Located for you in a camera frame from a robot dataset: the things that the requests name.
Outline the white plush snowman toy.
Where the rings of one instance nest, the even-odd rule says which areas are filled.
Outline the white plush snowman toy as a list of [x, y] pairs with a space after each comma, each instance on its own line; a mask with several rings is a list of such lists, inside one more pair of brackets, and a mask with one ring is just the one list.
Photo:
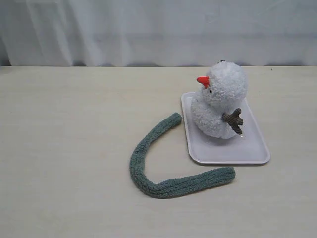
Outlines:
[[241, 104], [247, 96], [248, 80], [241, 66], [224, 59], [210, 67], [196, 82], [201, 88], [191, 100], [191, 116], [205, 135], [231, 139], [242, 135]]

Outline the green fleece scarf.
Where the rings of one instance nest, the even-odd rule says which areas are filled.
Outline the green fleece scarf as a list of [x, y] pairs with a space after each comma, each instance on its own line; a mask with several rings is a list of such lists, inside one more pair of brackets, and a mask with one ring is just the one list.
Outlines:
[[145, 195], [155, 199], [184, 197], [204, 190], [228, 185], [236, 177], [233, 167], [221, 167], [200, 174], [170, 178], [159, 183], [151, 181], [145, 174], [147, 152], [152, 143], [166, 132], [180, 125], [182, 116], [175, 112], [156, 124], [136, 145], [129, 160], [132, 182]]

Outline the white plastic tray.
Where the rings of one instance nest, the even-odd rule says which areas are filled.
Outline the white plastic tray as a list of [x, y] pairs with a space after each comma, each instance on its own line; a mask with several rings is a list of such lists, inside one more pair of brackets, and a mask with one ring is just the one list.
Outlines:
[[230, 139], [218, 139], [203, 134], [194, 124], [191, 116], [194, 94], [184, 93], [181, 105], [188, 153], [196, 163], [211, 166], [257, 166], [270, 161], [269, 148], [246, 99], [241, 105], [243, 134]]

